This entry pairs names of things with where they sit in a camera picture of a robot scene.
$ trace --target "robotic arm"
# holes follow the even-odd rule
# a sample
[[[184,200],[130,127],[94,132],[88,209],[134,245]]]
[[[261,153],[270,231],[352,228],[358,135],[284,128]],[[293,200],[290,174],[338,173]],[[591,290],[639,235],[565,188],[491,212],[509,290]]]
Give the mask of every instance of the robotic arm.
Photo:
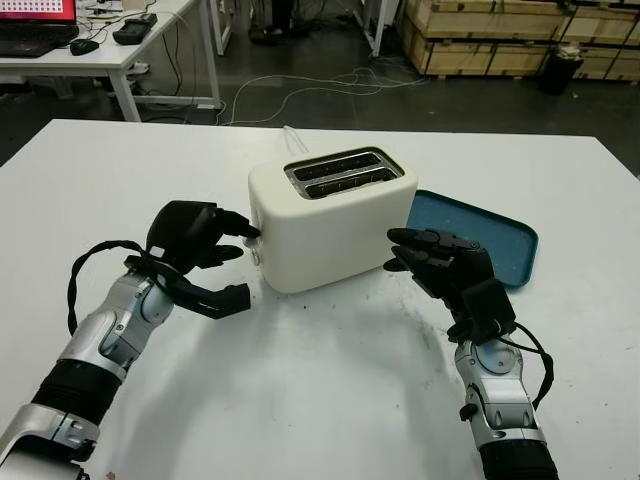
[[[80,257],[69,284],[72,338],[31,403],[23,406],[0,437],[0,480],[86,480],[76,462],[87,460],[99,424],[144,350],[153,330],[174,305],[222,318],[250,307],[246,284],[211,292],[184,275],[194,267],[222,265],[242,255],[221,246],[223,235],[257,237],[249,221],[215,204],[171,202],[156,217],[142,249],[127,241],[105,242]],[[390,271],[409,270],[432,297],[441,298],[455,320],[449,339],[458,344],[455,361],[467,389],[460,418],[469,421],[488,480],[557,479],[555,465],[535,416],[550,386],[546,378],[533,402],[522,385],[521,347],[509,339],[515,314],[491,259],[476,242],[442,231],[389,231],[398,244]],[[116,246],[136,250],[128,272],[104,303],[77,326],[75,277],[90,255]],[[550,357],[534,340],[545,361]]]
[[[75,462],[93,452],[116,391],[174,304],[216,319],[250,307],[246,284],[211,292],[184,277],[196,266],[215,267],[242,255],[238,247],[217,245],[225,234],[255,238],[260,232],[213,203],[174,201],[153,222],[146,249],[105,242],[76,261],[68,292],[72,338],[31,403],[0,437],[0,480],[88,478]],[[140,256],[127,258],[129,271],[76,328],[75,277],[91,254],[115,246]]]
[[[392,229],[388,237],[398,245],[392,247],[395,258],[385,269],[411,271],[413,280],[431,297],[442,299],[453,315],[455,323],[447,334],[458,344],[456,368],[466,387],[460,419],[471,424],[487,480],[557,480],[534,411],[553,380],[551,357],[535,340],[536,353],[550,374],[530,402],[518,348],[527,347],[509,337],[516,327],[530,332],[515,322],[487,251],[440,230]]]

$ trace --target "toaster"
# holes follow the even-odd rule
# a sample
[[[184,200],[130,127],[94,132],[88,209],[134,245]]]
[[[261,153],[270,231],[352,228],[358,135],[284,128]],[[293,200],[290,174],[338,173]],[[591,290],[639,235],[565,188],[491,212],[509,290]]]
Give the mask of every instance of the toaster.
[[[252,245],[267,283],[283,293],[319,287],[392,257],[387,230],[404,227],[418,178],[377,147],[283,164],[249,174]]]

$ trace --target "plastic tray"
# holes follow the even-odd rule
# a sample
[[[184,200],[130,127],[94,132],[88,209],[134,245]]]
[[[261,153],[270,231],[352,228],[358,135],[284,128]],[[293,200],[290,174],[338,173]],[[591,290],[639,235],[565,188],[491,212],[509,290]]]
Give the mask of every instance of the plastic tray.
[[[521,287],[531,278],[538,234],[528,225],[427,190],[418,190],[407,227],[434,228],[477,240],[491,255],[496,278]]]

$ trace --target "black cable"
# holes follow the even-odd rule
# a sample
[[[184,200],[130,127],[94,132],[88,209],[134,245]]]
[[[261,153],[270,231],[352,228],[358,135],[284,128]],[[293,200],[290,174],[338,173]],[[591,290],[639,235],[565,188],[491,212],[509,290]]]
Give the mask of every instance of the black cable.
[[[176,68],[176,66],[173,64],[173,59],[171,58],[171,54],[169,53],[169,46],[167,45],[167,37],[164,33],[162,34],[162,44],[164,45],[164,51],[167,54],[167,58],[169,59],[169,63],[171,64],[171,69],[173,70],[173,73],[176,76],[176,82],[178,83],[178,85],[176,86],[176,90],[173,93],[173,96],[175,97],[176,95],[178,95],[180,87],[182,86],[182,77],[178,73],[178,69]]]
[[[553,380],[554,380],[553,358],[551,357],[551,355],[545,352],[544,348],[542,347],[542,344],[538,341],[535,335],[531,333],[531,331],[528,328],[524,327],[518,322],[515,322],[514,325],[516,326],[516,328],[519,328],[520,330],[522,330],[522,332],[527,337],[529,337],[529,339],[536,346],[536,348],[525,347],[524,345],[519,345],[510,340],[505,340],[504,338],[498,338],[498,340],[504,343],[505,345],[510,345],[514,348],[519,348],[521,350],[525,350],[527,352],[540,355],[542,364],[544,365],[544,378],[542,379],[542,383],[540,384],[540,388],[538,389],[538,395],[533,400],[533,402],[531,402],[534,410],[537,410],[538,405],[540,405],[540,402],[542,401],[542,399],[547,395],[547,393],[549,393],[549,390],[551,390],[551,385],[553,384]]]
[[[73,262],[73,266],[71,267],[71,278],[69,279],[69,286],[67,288],[67,304],[69,305],[69,315],[67,317],[67,327],[69,327],[69,333],[71,335],[74,334],[76,329],[78,328],[78,319],[76,317],[76,298],[78,297],[78,285],[76,283],[76,278],[78,277],[78,273],[80,273],[80,269],[85,264],[91,255],[94,255],[98,252],[102,252],[104,250],[111,250],[112,248],[121,247],[126,248],[127,250],[134,250],[138,252],[143,258],[148,257],[148,253],[142,249],[140,245],[131,240],[109,240],[106,242],[99,243],[92,249],[90,249],[84,255],[78,257],[75,262]]]
[[[176,48],[173,50],[173,58],[176,62],[176,68],[180,72],[180,84],[184,80],[184,74],[182,73],[182,67],[180,66],[180,56],[178,55],[178,48],[180,47],[180,25],[176,22]]]

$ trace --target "red screen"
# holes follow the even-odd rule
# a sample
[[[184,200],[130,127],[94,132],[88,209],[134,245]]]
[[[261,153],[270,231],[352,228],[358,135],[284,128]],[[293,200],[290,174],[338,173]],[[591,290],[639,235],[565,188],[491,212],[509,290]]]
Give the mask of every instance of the red screen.
[[[0,20],[76,19],[75,0],[0,0]]]

